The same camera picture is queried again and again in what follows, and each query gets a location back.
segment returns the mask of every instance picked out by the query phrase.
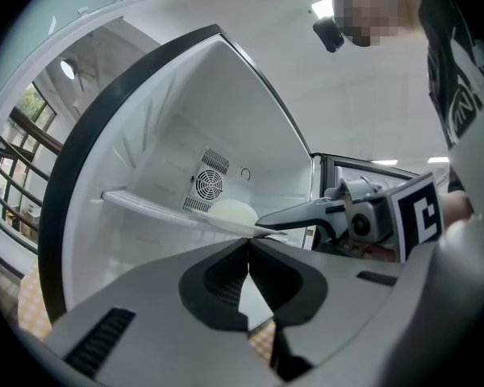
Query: recessed light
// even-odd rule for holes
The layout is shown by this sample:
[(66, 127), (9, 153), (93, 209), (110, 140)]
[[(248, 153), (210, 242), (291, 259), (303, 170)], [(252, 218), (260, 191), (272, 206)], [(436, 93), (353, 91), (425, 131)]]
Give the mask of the recessed light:
[(75, 70), (73, 69), (73, 66), (66, 60), (62, 60), (60, 64), (66, 77), (72, 80), (75, 79)]
[(322, 19), (323, 17), (333, 16), (332, 0), (321, 0), (320, 2), (312, 4), (312, 10), (315, 15)]
[(432, 157), (427, 161), (429, 164), (447, 164), (448, 162), (449, 159), (447, 156)]
[(389, 160), (371, 160), (374, 164), (386, 164), (387, 166), (393, 166), (398, 163), (398, 159), (389, 159)]

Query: round ceiling light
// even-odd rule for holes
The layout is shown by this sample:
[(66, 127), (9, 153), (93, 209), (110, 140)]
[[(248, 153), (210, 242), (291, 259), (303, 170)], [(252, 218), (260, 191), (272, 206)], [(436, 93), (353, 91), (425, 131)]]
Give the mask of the round ceiling light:
[(62, 60), (61, 68), (68, 79), (75, 79), (75, 68), (71, 64), (70, 60)]

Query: black t-shirt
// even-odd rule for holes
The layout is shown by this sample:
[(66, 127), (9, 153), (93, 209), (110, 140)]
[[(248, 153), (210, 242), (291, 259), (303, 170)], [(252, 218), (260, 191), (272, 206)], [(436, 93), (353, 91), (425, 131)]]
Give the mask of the black t-shirt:
[[(422, 0), (430, 97), (449, 149), (484, 107), (484, 0)], [(449, 192), (463, 189), (450, 169)]]

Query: refrigerator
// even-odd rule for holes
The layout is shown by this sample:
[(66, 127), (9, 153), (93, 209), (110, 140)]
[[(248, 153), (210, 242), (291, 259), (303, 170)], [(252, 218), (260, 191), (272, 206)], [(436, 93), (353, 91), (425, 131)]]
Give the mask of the refrigerator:
[[(387, 189), (416, 175), (311, 151), (226, 33), (213, 25), (183, 35), (111, 82), (65, 142), (40, 220), (48, 316), (138, 265), (265, 233), (211, 217), (216, 202), (243, 202), (261, 217), (360, 176)], [(272, 236), (298, 251), (319, 244), (315, 227), (284, 233)]]

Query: person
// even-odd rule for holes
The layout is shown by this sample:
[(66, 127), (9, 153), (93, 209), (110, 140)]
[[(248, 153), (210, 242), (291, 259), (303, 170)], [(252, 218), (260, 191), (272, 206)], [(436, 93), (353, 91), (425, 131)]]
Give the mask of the person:
[[(481, 7), (470, 0), (332, 0), (332, 5), (340, 32), (358, 46), (427, 41), (429, 96), (451, 149), (484, 107)], [(441, 194), (446, 227), (473, 212), (451, 167), (448, 191)]]

